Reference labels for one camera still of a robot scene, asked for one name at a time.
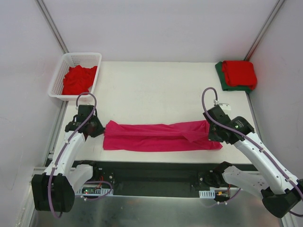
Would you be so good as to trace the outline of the pink t shirt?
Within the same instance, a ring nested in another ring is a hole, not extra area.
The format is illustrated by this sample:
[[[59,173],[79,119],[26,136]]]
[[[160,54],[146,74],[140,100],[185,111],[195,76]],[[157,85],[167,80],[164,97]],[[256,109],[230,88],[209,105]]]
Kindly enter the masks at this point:
[[[104,150],[175,152],[220,150],[221,143],[208,139],[206,120],[174,124],[118,124],[110,121],[104,133]]]

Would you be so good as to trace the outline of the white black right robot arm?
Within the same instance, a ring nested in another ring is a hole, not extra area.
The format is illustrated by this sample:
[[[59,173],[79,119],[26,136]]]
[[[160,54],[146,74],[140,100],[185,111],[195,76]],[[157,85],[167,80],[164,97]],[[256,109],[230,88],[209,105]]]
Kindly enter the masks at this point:
[[[243,153],[260,175],[251,175],[235,165],[222,162],[204,177],[204,183],[215,187],[237,186],[262,200],[275,217],[282,218],[303,199],[303,181],[290,173],[275,158],[243,117],[230,119],[219,105],[204,112],[210,124],[210,141],[225,142]]]

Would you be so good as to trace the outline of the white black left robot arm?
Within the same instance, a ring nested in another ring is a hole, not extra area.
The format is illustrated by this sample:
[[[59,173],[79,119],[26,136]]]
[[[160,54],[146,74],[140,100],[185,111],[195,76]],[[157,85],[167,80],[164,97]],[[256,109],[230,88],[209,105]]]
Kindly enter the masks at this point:
[[[35,174],[31,180],[36,210],[69,212],[76,191],[85,182],[95,184],[99,181],[100,172],[95,161],[81,161],[74,170],[72,166],[87,138],[95,138],[104,131],[96,107],[79,105],[78,113],[65,127],[59,153],[42,174]]]

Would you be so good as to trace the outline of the crumpled red t shirt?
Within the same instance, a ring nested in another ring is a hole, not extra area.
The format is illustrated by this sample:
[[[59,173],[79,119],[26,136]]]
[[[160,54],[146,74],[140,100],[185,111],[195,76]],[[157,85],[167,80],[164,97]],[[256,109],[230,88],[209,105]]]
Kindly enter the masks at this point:
[[[79,95],[88,92],[93,85],[97,66],[84,68],[80,65],[69,67],[68,73],[63,79],[62,95]]]

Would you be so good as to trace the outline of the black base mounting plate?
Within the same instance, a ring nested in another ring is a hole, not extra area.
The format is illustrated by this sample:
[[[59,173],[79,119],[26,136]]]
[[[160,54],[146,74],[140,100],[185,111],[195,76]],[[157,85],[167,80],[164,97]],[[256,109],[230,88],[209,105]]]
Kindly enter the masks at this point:
[[[197,198],[211,187],[228,187],[219,175],[222,163],[151,163],[89,161],[93,165],[90,184],[113,189],[115,196]]]

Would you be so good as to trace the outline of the white plastic laundry basket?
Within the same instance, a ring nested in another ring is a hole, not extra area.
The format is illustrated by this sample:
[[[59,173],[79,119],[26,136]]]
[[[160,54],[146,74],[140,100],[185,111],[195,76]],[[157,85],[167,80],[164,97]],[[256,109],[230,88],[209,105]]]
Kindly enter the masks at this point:
[[[69,68],[76,67],[78,65],[84,68],[96,68],[96,73],[92,86],[89,88],[89,92],[95,94],[95,87],[98,81],[99,70],[101,68],[102,55],[98,52],[71,52],[65,53],[59,60],[52,80],[48,88],[48,95],[50,97],[58,98],[62,101],[75,101],[77,95],[63,95],[63,79],[69,72]]]

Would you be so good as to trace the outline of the folded red t shirt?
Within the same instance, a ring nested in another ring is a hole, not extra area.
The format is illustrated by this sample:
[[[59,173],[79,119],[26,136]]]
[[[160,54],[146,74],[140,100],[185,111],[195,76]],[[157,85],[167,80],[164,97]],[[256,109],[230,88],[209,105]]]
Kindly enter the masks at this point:
[[[231,87],[247,86],[254,90],[257,85],[254,66],[249,61],[223,61],[222,71],[225,82]]]

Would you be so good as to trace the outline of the folded green t shirt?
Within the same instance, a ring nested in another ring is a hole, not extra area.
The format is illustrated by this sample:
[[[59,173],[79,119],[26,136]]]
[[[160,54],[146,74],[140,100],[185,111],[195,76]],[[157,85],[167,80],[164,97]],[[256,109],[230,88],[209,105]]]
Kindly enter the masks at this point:
[[[225,81],[224,72],[222,71],[222,66],[223,66],[222,61],[215,64],[215,69],[216,69],[216,72],[217,72],[217,75],[218,75],[218,78],[221,83],[221,87],[222,87],[223,91],[245,91],[247,94],[252,92],[252,90],[248,86],[239,85],[239,86],[231,87],[231,86],[227,85],[227,83]]]

